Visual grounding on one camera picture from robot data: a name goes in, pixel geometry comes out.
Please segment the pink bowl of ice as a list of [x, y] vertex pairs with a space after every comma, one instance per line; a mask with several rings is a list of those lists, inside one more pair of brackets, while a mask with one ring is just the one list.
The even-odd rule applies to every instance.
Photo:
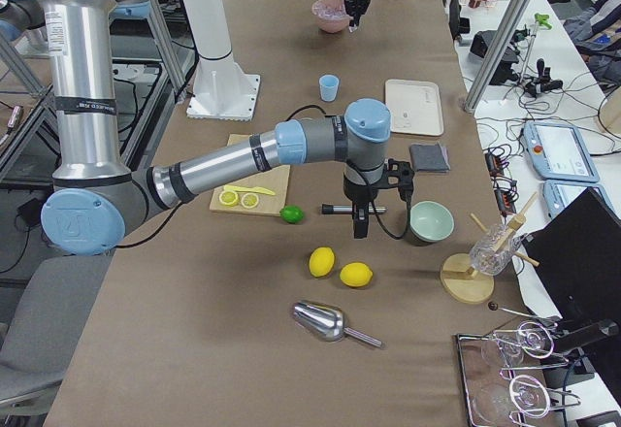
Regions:
[[317, 0], [312, 4], [311, 12], [315, 16], [318, 28], [326, 33], [341, 32], [350, 23], [344, 0]]

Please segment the light blue cup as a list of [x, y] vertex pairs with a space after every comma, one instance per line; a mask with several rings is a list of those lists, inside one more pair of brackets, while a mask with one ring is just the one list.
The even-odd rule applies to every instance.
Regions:
[[336, 100], [340, 86], [340, 79], [332, 74], [326, 74], [319, 78], [319, 93], [323, 102], [333, 102]]

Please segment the steel ice scoop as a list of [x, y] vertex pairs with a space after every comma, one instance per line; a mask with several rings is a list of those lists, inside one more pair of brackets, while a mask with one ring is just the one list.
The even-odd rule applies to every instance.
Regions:
[[363, 344], [383, 348], [384, 343], [347, 325], [345, 313], [337, 307], [312, 301], [299, 301], [291, 307], [292, 318], [324, 342], [351, 337]]

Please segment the steel muddler black tip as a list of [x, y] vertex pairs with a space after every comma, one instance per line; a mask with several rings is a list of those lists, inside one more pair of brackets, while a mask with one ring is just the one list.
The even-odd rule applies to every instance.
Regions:
[[[347, 214], [352, 215], [353, 208], [350, 205], [332, 205], [332, 204], [322, 204], [320, 208], [320, 212], [322, 214]], [[376, 212], [378, 214], [385, 214], [387, 212], [387, 208], [383, 206], [377, 206]]]

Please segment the green lime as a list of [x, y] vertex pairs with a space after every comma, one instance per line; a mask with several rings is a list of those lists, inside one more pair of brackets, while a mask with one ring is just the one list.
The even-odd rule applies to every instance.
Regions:
[[304, 211], [295, 205], [286, 205], [279, 211], [280, 218], [289, 224], [298, 224], [305, 218]]

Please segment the mint green bowl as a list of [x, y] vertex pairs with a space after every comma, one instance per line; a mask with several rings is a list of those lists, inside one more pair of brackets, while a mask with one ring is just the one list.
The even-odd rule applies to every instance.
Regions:
[[410, 230], [417, 241], [432, 244], [449, 238], [455, 221], [450, 210], [435, 201], [421, 201], [410, 208]]

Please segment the lemon slice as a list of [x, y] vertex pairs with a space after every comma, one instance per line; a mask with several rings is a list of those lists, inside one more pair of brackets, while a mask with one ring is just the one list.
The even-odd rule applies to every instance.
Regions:
[[236, 191], [222, 190], [218, 195], [218, 203], [224, 207], [235, 207], [239, 204], [240, 197]]
[[254, 209], [260, 203], [260, 197], [257, 193], [245, 193], [240, 200], [240, 205], [245, 209]]

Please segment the cream rabbit tray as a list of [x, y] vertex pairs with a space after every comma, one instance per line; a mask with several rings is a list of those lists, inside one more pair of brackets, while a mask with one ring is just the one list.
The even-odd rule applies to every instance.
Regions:
[[389, 79], [385, 105], [393, 133], [439, 137], [444, 132], [440, 88], [434, 82]]

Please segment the wooden glass holder stand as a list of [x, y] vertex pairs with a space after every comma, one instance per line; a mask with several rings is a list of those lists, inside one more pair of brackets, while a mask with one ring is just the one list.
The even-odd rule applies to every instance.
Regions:
[[[526, 212], [535, 203], [537, 197], [538, 194], [536, 192], [533, 193], [525, 206], [518, 213], [514, 214], [508, 223], [497, 224], [508, 226], [515, 231], [515, 236], [517, 237], [518, 230], [526, 222]], [[470, 217], [482, 230], [483, 235], [493, 226], [485, 226], [474, 213], [470, 213]], [[535, 267], [539, 265], [537, 260], [518, 250], [513, 256], [517, 256]], [[484, 303], [492, 296], [494, 291], [494, 276], [486, 276], [476, 271], [471, 265], [469, 253], [453, 254], [442, 263], [441, 283], [454, 299], [471, 305]]]

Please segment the yellow plastic knife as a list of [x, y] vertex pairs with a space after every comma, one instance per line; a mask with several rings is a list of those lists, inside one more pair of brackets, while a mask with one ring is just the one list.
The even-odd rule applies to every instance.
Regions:
[[262, 186], [247, 187], [247, 186], [238, 186], [238, 185], [233, 185], [233, 184], [225, 184], [223, 186], [223, 190], [276, 196], [276, 193], [273, 190], [266, 188], [266, 187], [262, 187]]

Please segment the clear glass on stand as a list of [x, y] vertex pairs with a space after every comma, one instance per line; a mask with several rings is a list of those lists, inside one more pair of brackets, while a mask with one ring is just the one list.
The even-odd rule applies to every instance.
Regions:
[[503, 224], [493, 225], [471, 249], [471, 265], [486, 276], [498, 275], [520, 248], [515, 231]]

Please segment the teach pendant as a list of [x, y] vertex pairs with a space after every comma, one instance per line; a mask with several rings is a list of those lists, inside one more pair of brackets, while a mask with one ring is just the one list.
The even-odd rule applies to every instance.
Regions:
[[542, 194], [548, 216], [551, 219], [555, 218], [588, 187], [596, 190], [600, 188], [596, 183], [581, 181], [545, 181], [542, 185]]
[[522, 130], [522, 144], [544, 180], [600, 181], [583, 138], [573, 125], [529, 120]]

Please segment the wine glass on rack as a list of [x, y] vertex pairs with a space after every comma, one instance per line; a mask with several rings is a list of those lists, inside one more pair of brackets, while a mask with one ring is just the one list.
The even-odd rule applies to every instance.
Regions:
[[550, 332], [540, 323], [523, 321], [515, 329], [493, 330], [482, 338], [481, 356], [490, 367], [507, 378], [510, 373], [534, 369], [556, 369], [566, 363], [530, 364], [531, 359], [545, 361], [554, 352]]
[[546, 388], [535, 378], [519, 375], [481, 387], [472, 401], [475, 418], [486, 426], [531, 426], [530, 420], [550, 413]]

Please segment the black framed mirror tray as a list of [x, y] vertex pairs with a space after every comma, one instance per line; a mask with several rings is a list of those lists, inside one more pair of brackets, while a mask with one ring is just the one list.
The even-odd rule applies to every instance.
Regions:
[[579, 396], [546, 387], [535, 371], [487, 361], [488, 340], [458, 334], [454, 341], [468, 426], [551, 426], [556, 413], [581, 405]]

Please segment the grey chair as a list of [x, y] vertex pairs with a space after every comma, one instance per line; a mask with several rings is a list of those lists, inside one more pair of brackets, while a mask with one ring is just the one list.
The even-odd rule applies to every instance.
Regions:
[[110, 267], [109, 255], [40, 264], [1, 345], [1, 418], [46, 414]]

